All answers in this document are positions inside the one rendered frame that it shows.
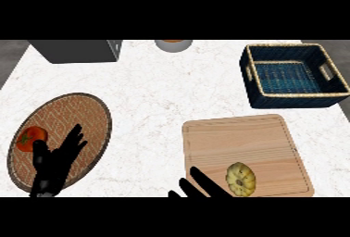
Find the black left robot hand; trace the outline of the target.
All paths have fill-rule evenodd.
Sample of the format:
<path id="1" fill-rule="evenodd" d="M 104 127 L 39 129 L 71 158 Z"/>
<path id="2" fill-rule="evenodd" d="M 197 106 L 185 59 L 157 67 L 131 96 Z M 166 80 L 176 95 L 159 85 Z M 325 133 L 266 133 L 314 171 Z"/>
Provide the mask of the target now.
<path id="1" fill-rule="evenodd" d="M 55 197 L 66 186 L 66 179 L 71 165 L 88 145 L 83 141 L 83 126 L 77 124 L 66 136 L 63 145 L 49 150 L 46 142 L 36 140 L 33 143 L 33 166 L 36 177 L 32 186 L 32 197 Z"/>

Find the red tomato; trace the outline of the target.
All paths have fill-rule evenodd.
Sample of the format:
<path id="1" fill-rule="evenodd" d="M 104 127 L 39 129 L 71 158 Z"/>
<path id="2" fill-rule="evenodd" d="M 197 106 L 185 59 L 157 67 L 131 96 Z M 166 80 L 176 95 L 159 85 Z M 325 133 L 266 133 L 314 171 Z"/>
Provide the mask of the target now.
<path id="1" fill-rule="evenodd" d="M 48 141 L 48 131 L 39 126 L 32 126 L 23 131 L 18 137 L 17 148 L 23 152 L 32 152 L 33 143 L 38 140 L 43 140 L 45 142 Z"/>

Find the dark grey box appliance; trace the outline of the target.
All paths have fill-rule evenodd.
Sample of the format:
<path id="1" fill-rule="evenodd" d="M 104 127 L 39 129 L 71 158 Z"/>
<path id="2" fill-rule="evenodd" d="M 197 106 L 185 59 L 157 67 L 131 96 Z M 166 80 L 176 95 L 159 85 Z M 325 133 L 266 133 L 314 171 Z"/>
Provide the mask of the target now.
<path id="1" fill-rule="evenodd" d="M 52 64 L 117 62 L 122 40 L 30 40 Z"/>

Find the grey round cup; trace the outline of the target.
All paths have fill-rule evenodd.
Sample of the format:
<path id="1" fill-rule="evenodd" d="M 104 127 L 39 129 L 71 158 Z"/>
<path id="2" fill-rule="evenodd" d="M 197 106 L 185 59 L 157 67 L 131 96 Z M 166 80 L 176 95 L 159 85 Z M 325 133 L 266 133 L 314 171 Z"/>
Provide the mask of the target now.
<path id="1" fill-rule="evenodd" d="M 179 53 L 185 51 L 191 47 L 193 42 L 194 42 L 193 40 L 182 40 L 178 42 L 156 40 L 157 47 L 169 53 Z"/>

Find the dark blue wicker basket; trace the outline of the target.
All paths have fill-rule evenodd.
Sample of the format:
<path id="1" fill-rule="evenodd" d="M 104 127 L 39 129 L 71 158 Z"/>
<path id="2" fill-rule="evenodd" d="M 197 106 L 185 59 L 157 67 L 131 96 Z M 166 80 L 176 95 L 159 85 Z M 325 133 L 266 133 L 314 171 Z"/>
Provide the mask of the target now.
<path id="1" fill-rule="evenodd" d="M 249 44 L 240 67 L 253 108 L 323 108 L 350 97 L 320 44 Z"/>

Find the pale wooden cutting board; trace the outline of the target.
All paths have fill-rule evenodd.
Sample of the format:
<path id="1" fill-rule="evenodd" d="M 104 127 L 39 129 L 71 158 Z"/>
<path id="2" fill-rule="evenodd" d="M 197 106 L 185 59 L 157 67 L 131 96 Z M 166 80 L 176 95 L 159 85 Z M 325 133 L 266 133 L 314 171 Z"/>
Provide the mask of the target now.
<path id="1" fill-rule="evenodd" d="M 185 166 L 228 188 L 229 166 L 241 162 L 256 175 L 256 196 L 311 196 L 314 185 L 283 116 L 259 115 L 188 121 L 182 127 Z"/>

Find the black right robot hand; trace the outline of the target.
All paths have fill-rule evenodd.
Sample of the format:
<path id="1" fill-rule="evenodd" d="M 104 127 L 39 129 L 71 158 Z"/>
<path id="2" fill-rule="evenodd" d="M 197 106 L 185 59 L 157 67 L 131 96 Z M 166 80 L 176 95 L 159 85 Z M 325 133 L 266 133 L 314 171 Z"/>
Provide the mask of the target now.
<path id="1" fill-rule="evenodd" d="M 206 193 L 212 198 L 229 198 L 231 194 L 225 191 L 225 189 L 216 184 L 216 182 L 210 179 L 206 173 L 198 169 L 198 167 L 191 167 L 191 176 L 194 178 L 196 183 L 203 188 Z M 179 187 L 184 193 L 191 198 L 206 198 L 206 194 L 196 188 L 191 182 L 182 178 L 179 180 Z"/>

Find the round brown woven placemat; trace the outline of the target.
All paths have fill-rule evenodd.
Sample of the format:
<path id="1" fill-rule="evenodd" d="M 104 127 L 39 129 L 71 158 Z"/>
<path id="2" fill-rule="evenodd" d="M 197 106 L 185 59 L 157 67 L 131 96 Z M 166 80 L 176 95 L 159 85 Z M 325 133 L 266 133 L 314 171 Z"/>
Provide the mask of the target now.
<path id="1" fill-rule="evenodd" d="M 12 182 L 26 192 L 32 191 L 36 177 L 33 153 L 21 151 L 17 147 L 26 129 L 39 126 L 46 130 L 46 145 L 54 150 L 63 145 L 66 136 L 77 124 L 83 126 L 83 140 L 88 141 L 88 145 L 71 165 L 66 179 L 67 188 L 92 171 L 110 143 L 113 119 L 104 101 L 92 94 L 66 94 L 35 110 L 18 128 L 9 145 L 8 169 Z"/>

